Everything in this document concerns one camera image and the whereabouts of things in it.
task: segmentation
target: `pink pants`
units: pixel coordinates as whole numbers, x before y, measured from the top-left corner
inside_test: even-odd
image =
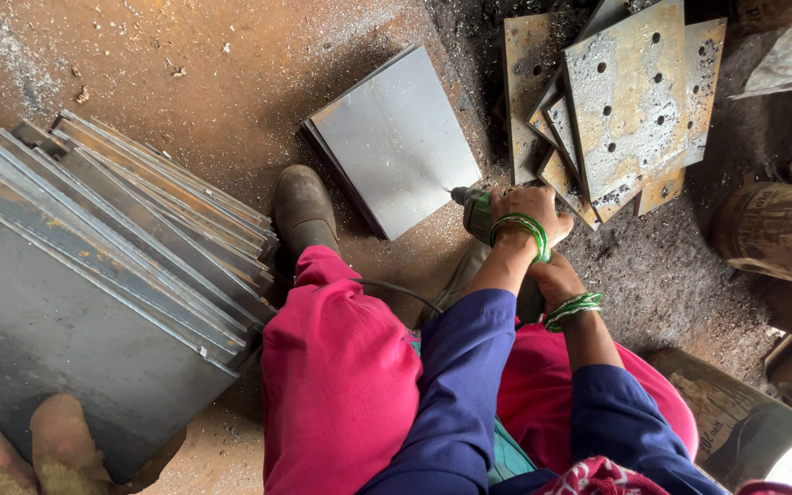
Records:
[[[389,463],[411,428],[421,360],[409,333],[331,249],[308,247],[296,286],[265,328],[265,492],[354,493]],[[668,381],[619,346],[626,369],[695,456],[698,433]],[[524,327],[502,373],[497,413],[537,466],[570,463],[570,368],[561,335]]]

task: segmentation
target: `teal fabric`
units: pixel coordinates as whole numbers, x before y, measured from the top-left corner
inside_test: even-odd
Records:
[[[412,342],[411,346],[420,356],[421,343]],[[494,467],[488,472],[488,486],[536,469],[531,458],[503,427],[500,418],[494,417]]]

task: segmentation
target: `green bangle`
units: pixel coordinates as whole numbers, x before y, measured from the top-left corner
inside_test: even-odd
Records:
[[[543,226],[540,225],[537,220],[534,220],[534,217],[525,215],[523,213],[509,213],[507,215],[503,215],[500,217],[500,220],[494,222],[494,225],[491,227],[491,246],[493,246],[494,242],[496,241],[497,227],[505,222],[519,223],[525,228],[525,230],[533,235],[534,240],[537,242],[537,255],[534,257],[533,261],[531,261],[531,265],[538,262],[548,264],[552,261],[552,252],[548,248],[548,239],[545,237],[545,230],[543,229]]]
[[[545,316],[543,326],[551,333],[557,334],[563,332],[559,323],[560,319],[571,314],[581,313],[583,311],[597,311],[601,312],[601,307],[598,304],[604,295],[600,292],[585,292],[576,297],[564,301],[564,304]]]

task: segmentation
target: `electric drill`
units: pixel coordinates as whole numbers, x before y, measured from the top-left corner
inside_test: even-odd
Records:
[[[463,205],[463,228],[483,244],[491,245],[491,191],[473,189],[472,187],[455,187],[451,190],[451,198]],[[525,276],[518,291],[516,316],[520,325],[543,321],[545,300],[539,293],[537,280]]]

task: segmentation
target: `boot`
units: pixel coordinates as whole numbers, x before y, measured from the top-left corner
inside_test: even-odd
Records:
[[[454,305],[463,293],[466,291],[467,286],[472,282],[475,274],[479,272],[481,264],[485,262],[488,254],[491,252],[490,246],[486,246],[478,241],[473,241],[473,245],[469,250],[460,258],[460,262],[456,265],[454,275],[451,276],[451,281],[448,286],[439,295],[433,299],[433,304],[440,307],[443,311],[447,310]],[[437,316],[437,313],[429,306],[424,306],[421,311],[421,324],[425,325]]]
[[[326,246],[341,255],[332,198],[310,166],[292,165],[280,174],[274,215],[280,240],[292,261],[309,246]]]

